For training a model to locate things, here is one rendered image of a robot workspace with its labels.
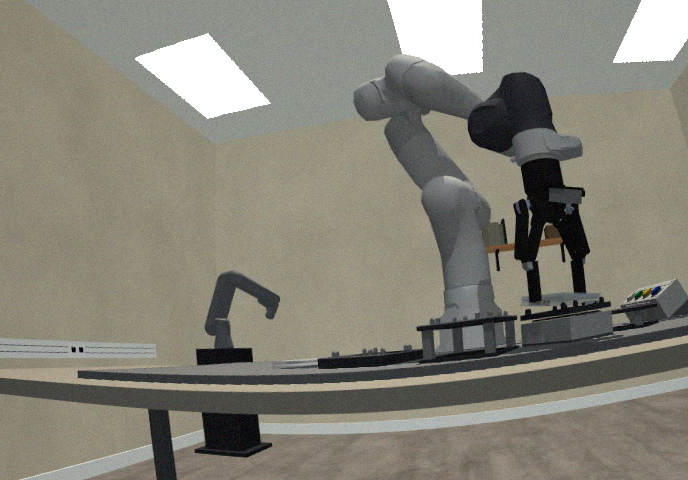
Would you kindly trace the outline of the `white operator button panel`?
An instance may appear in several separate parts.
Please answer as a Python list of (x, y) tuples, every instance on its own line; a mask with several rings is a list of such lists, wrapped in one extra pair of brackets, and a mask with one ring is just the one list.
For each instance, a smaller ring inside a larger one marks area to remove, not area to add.
[[(677, 278), (637, 289), (621, 304), (621, 308), (644, 302), (657, 302), (655, 314), (659, 321), (688, 316), (688, 295)], [(634, 311), (625, 314), (630, 320), (627, 324), (635, 324)], [(671, 315), (675, 318), (669, 318)]]

